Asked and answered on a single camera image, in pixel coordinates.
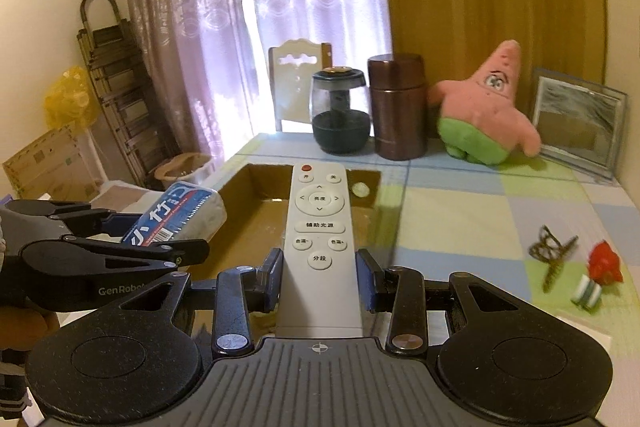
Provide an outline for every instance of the white remote control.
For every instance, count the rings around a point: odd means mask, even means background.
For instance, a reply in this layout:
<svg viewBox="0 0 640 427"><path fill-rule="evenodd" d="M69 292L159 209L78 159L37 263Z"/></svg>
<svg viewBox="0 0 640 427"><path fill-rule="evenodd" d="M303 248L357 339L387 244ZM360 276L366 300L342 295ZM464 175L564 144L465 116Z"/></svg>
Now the white remote control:
<svg viewBox="0 0 640 427"><path fill-rule="evenodd" d="M362 336L347 172L337 163L293 167L276 337Z"/></svg>

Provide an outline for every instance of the patrick star plush toy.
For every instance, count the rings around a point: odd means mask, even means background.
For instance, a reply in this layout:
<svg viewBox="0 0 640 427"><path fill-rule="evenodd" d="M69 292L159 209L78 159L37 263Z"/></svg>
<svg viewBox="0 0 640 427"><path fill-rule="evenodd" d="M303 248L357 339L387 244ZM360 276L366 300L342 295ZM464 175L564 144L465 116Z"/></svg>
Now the patrick star plush toy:
<svg viewBox="0 0 640 427"><path fill-rule="evenodd" d="M513 107L519 76L520 45L504 41L468 79L431 87L428 102L442 104L438 133L449 155L498 165L518 145L527 156L540 152L538 131Z"/></svg>

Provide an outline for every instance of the checkered tablecloth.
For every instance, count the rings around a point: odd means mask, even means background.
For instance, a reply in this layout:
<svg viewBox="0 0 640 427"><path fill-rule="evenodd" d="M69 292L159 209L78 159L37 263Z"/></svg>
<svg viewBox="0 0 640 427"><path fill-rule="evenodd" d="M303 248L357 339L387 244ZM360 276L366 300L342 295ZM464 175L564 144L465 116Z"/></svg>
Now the checkered tablecloth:
<svg viewBox="0 0 640 427"><path fill-rule="evenodd" d="M399 207L398 223L383 223L377 241L395 245L391 263L448 280L468 271L553 315L575 317L612 337L614 380L598 418L607 427L640 426L640 212L616 183L542 158L514 155L498 168L451 158L438 140L417 160L392 162L372 143L353 156L323 153L310 134L260 134L214 175L225 184L247 163L337 161L347 168L382 172L378 203ZM578 235L578 246L548 294L546 265L529 257L529 246L547 225L561 241ZM623 260L623 284L606 288L599 308L588 313L570 296L591 249L609 241Z"/></svg>

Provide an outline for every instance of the green shorts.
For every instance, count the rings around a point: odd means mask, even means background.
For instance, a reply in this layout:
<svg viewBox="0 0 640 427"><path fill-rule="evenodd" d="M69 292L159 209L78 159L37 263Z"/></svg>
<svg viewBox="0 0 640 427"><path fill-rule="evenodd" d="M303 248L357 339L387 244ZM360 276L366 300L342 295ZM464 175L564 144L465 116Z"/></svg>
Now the green shorts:
<svg viewBox="0 0 640 427"><path fill-rule="evenodd" d="M461 160L485 165L498 165L507 159L510 151L478 131L470 123L453 118L438 120L438 133L447 153Z"/></svg>

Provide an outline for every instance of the trash bin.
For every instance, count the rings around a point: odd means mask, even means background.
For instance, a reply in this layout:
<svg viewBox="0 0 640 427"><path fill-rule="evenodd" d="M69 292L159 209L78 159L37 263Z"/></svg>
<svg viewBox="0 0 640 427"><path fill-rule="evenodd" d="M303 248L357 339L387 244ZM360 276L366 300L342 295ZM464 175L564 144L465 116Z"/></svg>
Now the trash bin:
<svg viewBox="0 0 640 427"><path fill-rule="evenodd" d="M213 158L199 152L178 154L156 169L154 177L164 188L177 181L200 185L213 174Z"/></svg>

